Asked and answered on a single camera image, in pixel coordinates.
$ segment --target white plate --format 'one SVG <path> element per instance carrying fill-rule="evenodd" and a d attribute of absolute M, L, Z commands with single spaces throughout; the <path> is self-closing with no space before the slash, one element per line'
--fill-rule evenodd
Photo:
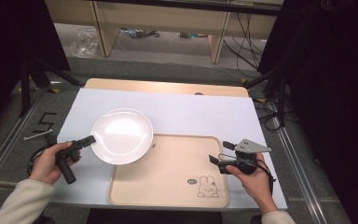
<path fill-rule="evenodd" d="M 91 134 L 96 142 L 92 150 L 101 160 L 114 165 L 140 159 L 153 141 L 149 119 L 134 109 L 117 109 L 103 115 Z"/>

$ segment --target white table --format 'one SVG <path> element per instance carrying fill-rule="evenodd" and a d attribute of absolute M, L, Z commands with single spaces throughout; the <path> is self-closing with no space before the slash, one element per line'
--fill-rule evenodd
<path fill-rule="evenodd" d="M 95 86 L 92 83 L 95 81 L 101 82 L 103 89 L 119 91 L 93 89 Z M 113 84 L 113 88 L 106 88 L 109 83 Z M 181 90 L 186 94 L 163 93 L 173 91 L 172 85 L 176 85 L 176 91 Z M 150 86 L 157 88 L 156 92 L 147 88 Z M 139 87 L 143 91 L 124 91 L 134 87 Z M 193 95 L 188 88 L 196 88 L 196 92 L 201 90 L 204 94 L 210 91 L 214 95 Z M 247 138 L 265 146 L 252 99 L 232 96 L 235 95 L 233 92 L 242 90 L 234 87 L 94 79 L 86 85 L 86 89 L 80 90 L 62 126 L 58 141 L 72 141 L 89 136 L 100 116 L 110 110 L 126 107 L 142 111 L 150 119 L 155 133 L 215 136 L 222 142 L 231 143 L 239 143 L 241 139 Z M 228 149 L 224 149 L 224 153 L 233 154 Z M 269 153 L 264 153 L 264 157 L 272 175 L 276 177 Z M 56 192 L 51 202 L 80 207 L 119 208 L 107 199 L 113 169 L 113 165 L 99 160 L 90 147 L 82 149 L 81 161 L 72 167 L 77 181 L 67 185 L 62 177 L 56 183 Z M 227 175 L 227 186 L 228 205 L 218 210 L 258 208 L 235 176 Z M 273 198 L 280 209 L 287 209 L 279 180 L 274 183 Z M 133 206 L 125 208 L 154 209 Z M 173 209 L 195 210 L 186 207 Z"/>

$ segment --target wooden cabinet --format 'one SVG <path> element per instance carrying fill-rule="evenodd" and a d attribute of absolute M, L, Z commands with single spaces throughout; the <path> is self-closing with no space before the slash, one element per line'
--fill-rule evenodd
<path fill-rule="evenodd" d="M 45 1 L 54 22 L 95 26 L 103 56 L 110 55 L 120 28 L 208 35 L 212 63 L 219 61 L 225 35 L 243 36 L 236 13 L 78 0 Z M 246 14 L 239 17 L 247 25 Z M 273 16 L 252 15 L 252 37 L 268 39 L 274 22 Z"/>

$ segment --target wooden tray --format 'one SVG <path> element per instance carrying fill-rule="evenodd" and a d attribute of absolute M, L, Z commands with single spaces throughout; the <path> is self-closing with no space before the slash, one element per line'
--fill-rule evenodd
<path fill-rule="evenodd" d="M 155 134 L 140 160 L 116 166 L 108 199 L 116 205 L 225 207 L 226 175 L 209 162 L 221 151 L 215 137 Z"/>

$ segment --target hand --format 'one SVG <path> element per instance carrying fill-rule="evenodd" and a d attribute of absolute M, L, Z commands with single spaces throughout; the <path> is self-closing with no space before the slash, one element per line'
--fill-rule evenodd
<path fill-rule="evenodd" d="M 264 161 L 263 154 L 257 153 L 256 157 L 258 160 Z M 263 162 L 258 164 L 267 168 Z M 226 169 L 241 181 L 246 192 L 255 199 L 263 214 L 278 210 L 269 191 L 269 177 L 264 171 L 257 168 L 253 174 L 246 175 L 235 166 L 228 165 Z"/>
<path fill-rule="evenodd" d="M 55 155 L 60 150 L 66 149 L 72 145 L 72 142 L 59 143 L 45 149 L 40 157 L 34 162 L 34 168 L 30 179 L 53 185 L 61 176 L 60 168 L 55 164 Z M 75 164 L 70 158 L 67 160 L 71 166 Z"/>

